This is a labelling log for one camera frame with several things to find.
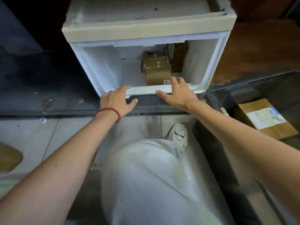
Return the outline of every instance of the white storage container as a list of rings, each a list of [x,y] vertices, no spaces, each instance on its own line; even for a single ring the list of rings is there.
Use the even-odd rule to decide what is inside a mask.
[[[146,86],[143,51],[189,42],[181,76],[195,93],[212,79],[236,14],[229,0],[72,0],[62,32],[99,96],[123,85],[131,95],[171,93]]]

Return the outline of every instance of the white sneaker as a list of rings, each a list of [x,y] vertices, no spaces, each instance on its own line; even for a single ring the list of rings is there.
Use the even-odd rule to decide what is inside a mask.
[[[170,129],[166,139],[177,144],[179,150],[178,159],[181,159],[182,154],[188,145],[188,130],[186,129],[186,127],[181,123],[176,123]]]

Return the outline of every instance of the white pants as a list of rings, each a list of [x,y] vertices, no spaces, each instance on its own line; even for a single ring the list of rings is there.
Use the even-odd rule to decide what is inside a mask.
[[[101,193],[109,224],[221,224],[200,205],[177,151],[169,140],[142,140],[109,159]]]

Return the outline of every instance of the dark bin containing box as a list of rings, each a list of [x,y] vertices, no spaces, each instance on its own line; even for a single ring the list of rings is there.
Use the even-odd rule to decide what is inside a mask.
[[[300,132],[300,72],[273,75],[253,74],[251,78],[233,80],[210,87],[205,99],[233,117],[239,104],[267,99]],[[226,198],[236,224],[290,224],[293,220],[284,208],[253,177],[247,168],[227,151],[199,121],[193,132]],[[300,149],[299,134],[281,140]]]

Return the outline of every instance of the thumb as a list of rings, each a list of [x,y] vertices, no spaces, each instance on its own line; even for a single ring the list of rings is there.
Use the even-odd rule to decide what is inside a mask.
[[[138,101],[139,101],[138,99],[134,99],[131,101],[130,104],[128,104],[128,106],[131,108],[131,110],[133,110],[133,108],[136,106]]]
[[[158,95],[158,97],[162,98],[162,99],[165,100],[165,101],[166,101],[166,100],[168,99],[168,97],[170,96],[170,95],[168,95],[167,93],[164,93],[164,92],[161,91],[161,90],[156,90],[155,93]]]

